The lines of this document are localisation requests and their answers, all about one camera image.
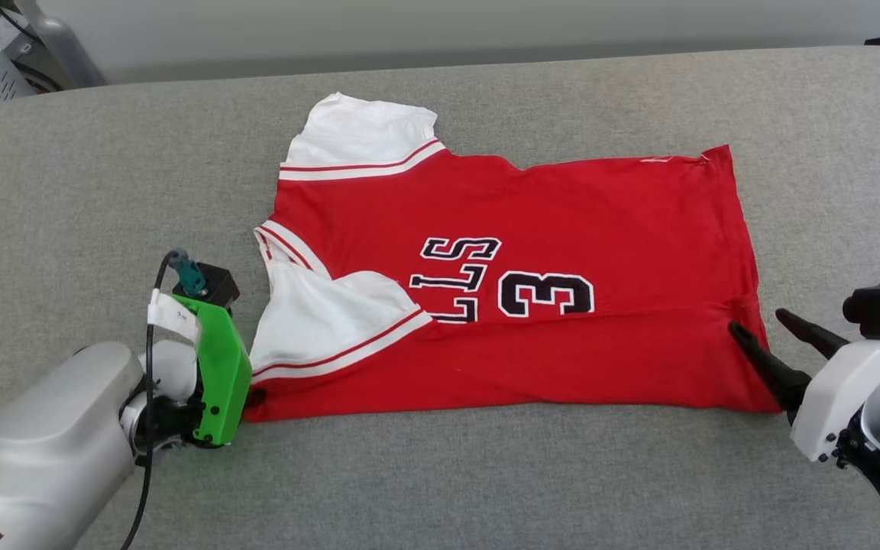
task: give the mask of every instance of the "red fabric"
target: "red fabric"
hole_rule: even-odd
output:
[[[765,342],[727,146],[530,170],[444,150],[395,175],[282,180],[271,219],[334,278],[380,272],[434,315],[474,297],[477,320],[431,323],[331,375],[263,380],[249,421],[531,401],[778,412],[726,328],[737,319]],[[482,246],[460,260],[420,254],[431,238],[485,237],[500,241],[489,260],[468,258]],[[474,292],[411,286],[413,274],[467,280],[465,264],[485,266]],[[499,284],[509,272],[582,278],[593,303],[563,313],[575,293],[537,303],[534,289]],[[526,317],[506,314],[503,288]]]

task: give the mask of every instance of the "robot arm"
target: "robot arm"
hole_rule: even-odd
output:
[[[855,467],[880,496],[880,285],[855,291],[844,311],[866,340],[849,342],[776,311],[784,327],[828,359],[813,379],[760,348],[737,323],[730,331],[786,411],[797,449],[813,462]]]
[[[0,413],[0,550],[73,548],[135,465],[150,469],[148,449],[233,442],[251,378],[229,314],[238,290],[228,271],[185,251],[167,264],[180,284],[153,292],[149,322],[195,347],[151,345],[147,380],[147,352],[91,345]]]

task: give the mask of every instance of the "red jersey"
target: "red jersey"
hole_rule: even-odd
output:
[[[336,94],[291,144],[256,230],[271,302],[247,420],[778,410],[727,331],[736,319],[765,341],[728,147],[518,170],[453,154],[433,118]]]

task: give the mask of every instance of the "ventilation grille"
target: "ventilation grille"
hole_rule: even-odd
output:
[[[0,73],[0,103],[15,97],[15,78],[7,72]]]

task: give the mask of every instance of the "black cable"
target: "black cable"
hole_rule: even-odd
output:
[[[161,289],[161,282],[165,278],[165,269],[168,268],[168,261],[172,260],[177,254],[175,251],[169,251],[161,258],[161,264],[158,265],[158,275],[154,278],[154,289]],[[144,331],[144,434],[146,441],[144,442],[144,479],[141,484],[141,498],[137,501],[137,512],[135,513],[135,521],[131,524],[131,530],[122,544],[121,550],[127,550],[134,537],[138,534],[138,528],[141,525],[141,519],[144,515],[144,505],[147,504],[147,492],[151,486],[151,465],[154,460],[154,415],[151,410],[151,404],[154,403],[154,372],[151,366],[151,348],[154,346],[154,325],[147,325]]]
[[[34,78],[39,78],[39,80],[42,80],[43,83],[52,86],[54,92],[63,91],[63,87],[60,86],[60,84],[58,84],[56,80],[53,80],[53,78],[46,76],[46,74],[38,72],[38,70],[34,69],[33,67],[25,65],[25,63],[20,63],[17,60],[14,60],[13,65],[15,65],[15,69],[20,70],[20,73],[26,73]]]
[[[16,31],[20,31],[22,34],[27,35],[29,37],[29,39],[34,40],[36,42],[39,42],[40,44],[43,44],[43,41],[41,38],[39,38],[39,36],[36,36],[35,34],[32,34],[31,32],[27,31],[27,29],[22,28],[22,26],[20,24],[15,22],[14,18],[9,17],[9,14],[7,14],[6,11],[2,9],[2,6],[0,6],[0,15],[2,15],[2,17],[5,18],[6,21],[9,21],[10,24],[13,25],[13,27],[15,27]]]

